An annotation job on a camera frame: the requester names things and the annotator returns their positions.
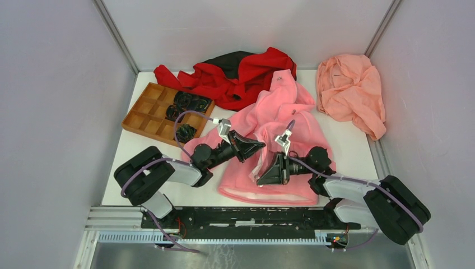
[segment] black cloth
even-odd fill
[[[249,55],[253,55],[254,53],[251,52],[243,52],[243,51],[238,51],[238,52],[231,52],[228,54],[224,54],[221,56],[218,56],[216,58],[209,59],[207,61],[204,61],[203,63],[209,63],[214,66],[219,67],[221,70],[223,70],[224,75],[232,80],[232,79],[238,79],[239,78],[239,63],[246,58]]]

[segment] pink fleece garment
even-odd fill
[[[378,140],[386,132],[379,72],[364,55],[342,54],[322,62],[316,72],[317,108],[339,122],[353,124]]]
[[[290,70],[276,71],[269,91],[262,91],[255,104],[247,106],[234,114],[229,120],[232,129],[239,134],[266,143],[260,152],[240,163],[237,158],[229,161],[222,176],[218,191],[239,201],[271,205],[311,206],[318,202],[317,195],[310,189],[307,181],[310,175],[290,176],[287,185],[256,185],[255,176],[262,175],[271,163],[274,153],[282,148],[274,142],[276,135],[281,135],[291,120],[295,120],[291,147],[299,156],[305,156],[314,146],[332,151],[323,136],[320,125],[310,113],[315,108],[315,101],[309,92],[295,82]],[[217,129],[208,135],[195,138],[185,145],[193,152],[200,143],[216,147],[221,142]],[[336,170],[335,163],[331,168]]]

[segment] pink hoodie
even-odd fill
[[[269,91],[262,91],[257,102],[234,114],[231,128],[239,134],[266,143],[266,147],[240,163],[237,158],[229,161],[218,191],[239,201],[270,205],[311,206],[317,203],[317,195],[310,189],[307,181],[310,175],[293,175],[287,185],[264,185],[255,183],[255,176],[262,175],[270,165],[274,152],[282,151],[282,147],[274,142],[276,135],[281,135],[289,122],[295,120],[290,137],[290,150],[299,156],[305,156],[314,146],[328,150],[329,157],[333,154],[330,145],[323,136],[320,125],[310,113],[315,108],[315,100],[295,82],[290,70],[276,71],[272,78]],[[185,149],[193,152],[200,143],[216,147],[221,142],[216,128],[208,135],[193,139],[185,145]],[[182,154],[183,160],[189,158]],[[335,163],[331,168],[336,170]]]

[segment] light orange cloth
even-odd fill
[[[316,72],[316,107],[339,122],[352,120],[378,140],[386,132],[379,72],[364,55],[342,54],[322,62]]]

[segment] black plastic part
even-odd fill
[[[332,169],[328,169],[328,170],[323,172],[323,174],[325,174],[325,175],[333,175],[334,173],[335,173],[335,171],[333,171]],[[327,178],[325,178],[325,177],[320,177],[317,174],[313,174],[312,177],[310,178],[310,180],[308,181],[308,183],[309,183],[310,188],[312,189],[312,191],[314,193],[316,193],[318,195],[325,196],[325,197],[330,197],[327,190],[323,186],[325,184],[326,180],[327,180]]]
[[[215,149],[211,149],[206,144],[199,144],[195,147],[191,160],[193,165],[201,171],[202,177],[193,187],[201,187],[209,181],[213,176],[209,169],[233,157],[237,157],[243,163],[247,158],[266,146],[265,143],[243,137],[234,130],[230,131],[227,136],[231,144],[223,140]]]
[[[327,150],[322,147],[313,147],[306,157],[296,157],[296,159],[303,161],[318,172],[324,174],[335,173],[330,169],[330,164],[332,161],[328,157]],[[290,160],[283,152],[278,152],[275,154],[270,167],[257,180],[257,185],[287,184],[290,179],[290,175],[311,173],[312,172],[308,168],[293,160]]]
[[[150,146],[137,154],[135,157],[121,165],[114,172],[114,178],[120,187],[135,174],[140,168],[144,167],[153,160],[162,158],[163,155],[155,146]],[[141,205],[152,197],[160,187],[175,172],[171,164],[162,161],[151,166],[148,175],[141,173],[125,190],[125,195],[133,206]]]
[[[147,216],[141,227],[153,229]],[[358,230],[361,225],[340,221],[332,210],[309,207],[178,207],[160,220],[164,229],[176,229],[176,219],[187,229],[189,239],[283,239],[315,238],[315,230]],[[237,221],[254,221],[272,226],[236,227]],[[227,227],[210,224],[229,224]]]
[[[397,177],[389,175],[380,181],[380,185],[401,201],[423,225],[429,221],[430,211]],[[395,243],[404,245],[419,232],[416,222],[394,202],[389,202],[380,190],[369,191],[364,199],[381,231]]]
[[[290,180],[288,167],[289,161],[285,154],[283,152],[276,153],[270,167],[257,180],[257,185],[287,184]]]

